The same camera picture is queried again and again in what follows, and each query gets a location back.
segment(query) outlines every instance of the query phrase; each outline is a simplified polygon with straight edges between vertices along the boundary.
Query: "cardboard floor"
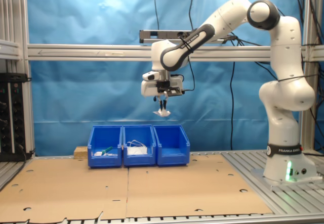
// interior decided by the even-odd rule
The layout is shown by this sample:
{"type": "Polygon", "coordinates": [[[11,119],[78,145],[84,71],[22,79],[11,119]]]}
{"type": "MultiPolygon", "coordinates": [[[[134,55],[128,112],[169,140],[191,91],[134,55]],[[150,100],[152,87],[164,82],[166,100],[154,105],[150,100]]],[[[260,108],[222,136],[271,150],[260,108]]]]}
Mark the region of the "cardboard floor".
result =
{"type": "Polygon", "coordinates": [[[0,222],[272,213],[221,155],[188,166],[89,169],[33,160],[0,192],[0,222]]]}

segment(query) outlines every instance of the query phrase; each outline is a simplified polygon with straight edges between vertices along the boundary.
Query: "blue backdrop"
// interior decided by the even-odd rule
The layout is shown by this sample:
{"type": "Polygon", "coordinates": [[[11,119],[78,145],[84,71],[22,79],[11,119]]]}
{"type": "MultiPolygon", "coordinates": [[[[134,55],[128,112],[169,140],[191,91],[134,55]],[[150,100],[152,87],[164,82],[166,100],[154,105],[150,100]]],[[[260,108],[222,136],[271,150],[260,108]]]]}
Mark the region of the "blue backdrop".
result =
{"type": "MultiPolygon", "coordinates": [[[[193,0],[199,27],[227,0],[193,0]]],[[[286,15],[299,17],[297,0],[271,0],[286,15]]],[[[191,29],[190,0],[156,0],[160,29],[191,29]]],[[[157,29],[154,0],[28,0],[30,43],[139,44],[139,30],[157,29]]],[[[245,24],[240,38],[269,45],[268,32],[245,24]]],[[[70,155],[85,146],[98,124],[181,124],[192,151],[229,150],[232,62],[192,63],[196,90],[171,98],[172,114],[153,114],[158,104],[140,94],[149,62],[31,62],[36,153],[70,155]]],[[[192,87],[189,67],[185,88],[192,87]]],[[[233,147],[265,149],[268,122],[260,86],[272,80],[253,62],[236,64],[233,147]]]]}

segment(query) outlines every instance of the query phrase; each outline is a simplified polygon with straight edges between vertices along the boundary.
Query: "franka emika robot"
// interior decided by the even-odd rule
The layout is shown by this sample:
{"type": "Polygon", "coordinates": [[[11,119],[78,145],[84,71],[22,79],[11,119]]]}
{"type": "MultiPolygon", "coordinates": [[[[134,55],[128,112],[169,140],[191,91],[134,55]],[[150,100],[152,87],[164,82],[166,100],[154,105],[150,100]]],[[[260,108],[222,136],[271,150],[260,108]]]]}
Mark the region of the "franka emika robot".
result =
{"type": "Polygon", "coordinates": [[[155,113],[169,116],[168,97],[184,94],[183,78],[170,76],[170,71],[186,66],[189,54],[204,43],[224,37],[246,22],[269,31],[271,68],[278,78],[278,81],[263,84],[259,91],[269,121],[264,176],[279,184],[320,180],[315,164],[302,153],[299,127],[292,114],[292,111],[308,110],[315,100],[314,90],[307,83],[301,66],[299,22],[293,17],[280,16],[276,6],[268,0],[252,4],[248,0],[229,0],[188,37],[181,38],[178,45],[168,40],[153,43],[152,71],[143,75],[141,94],[157,97],[160,109],[155,113]]]}

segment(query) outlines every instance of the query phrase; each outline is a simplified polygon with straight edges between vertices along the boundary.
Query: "blue bin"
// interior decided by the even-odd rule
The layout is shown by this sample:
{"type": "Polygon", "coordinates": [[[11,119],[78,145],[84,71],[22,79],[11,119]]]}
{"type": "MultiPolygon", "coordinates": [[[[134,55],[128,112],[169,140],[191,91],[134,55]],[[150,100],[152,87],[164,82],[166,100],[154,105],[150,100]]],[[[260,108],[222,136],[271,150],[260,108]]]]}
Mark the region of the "blue bin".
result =
{"type": "Polygon", "coordinates": [[[186,165],[190,158],[190,142],[181,125],[154,126],[159,166],[186,165]]]}
{"type": "Polygon", "coordinates": [[[89,167],[120,167],[122,165],[122,125],[93,126],[88,142],[89,167]],[[94,156],[108,147],[113,147],[109,154],[116,156],[94,156]]]}
{"type": "Polygon", "coordinates": [[[124,125],[124,165],[152,166],[156,164],[156,141],[152,125],[124,125]],[[147,147],[147,155],[127,155],[127,142],[137,140],[147,147]]]}

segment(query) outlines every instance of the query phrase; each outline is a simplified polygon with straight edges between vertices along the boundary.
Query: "grated metal platform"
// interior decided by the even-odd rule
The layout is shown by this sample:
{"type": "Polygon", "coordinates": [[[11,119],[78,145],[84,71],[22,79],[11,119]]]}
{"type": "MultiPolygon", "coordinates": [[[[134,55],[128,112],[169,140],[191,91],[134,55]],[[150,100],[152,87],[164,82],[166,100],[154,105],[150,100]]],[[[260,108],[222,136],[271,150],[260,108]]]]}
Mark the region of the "grated metal platform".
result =
{"type": "MultiPolygon", "coordinates": [[[[273,191],[258,182],[252,169],[264,168],[265,151],[192,152],[192,155],[221,154],[241,174],[245,181],[263,199],[273,214],[171,216],[151,218],[126,218],[118,220],[64,220],[61,224],[106,224],[106,223],[321,223],[324,222],[324,184],[276,187],[273,191]]],[[[37,157],[58,159],[66,157],[37,157]]],[[[319,169],[324,169],[324,158],[309,156],[319,169]]],[[[8,176],[17,171],[22,163],[0,163],[0,186],[8,176]]]]}

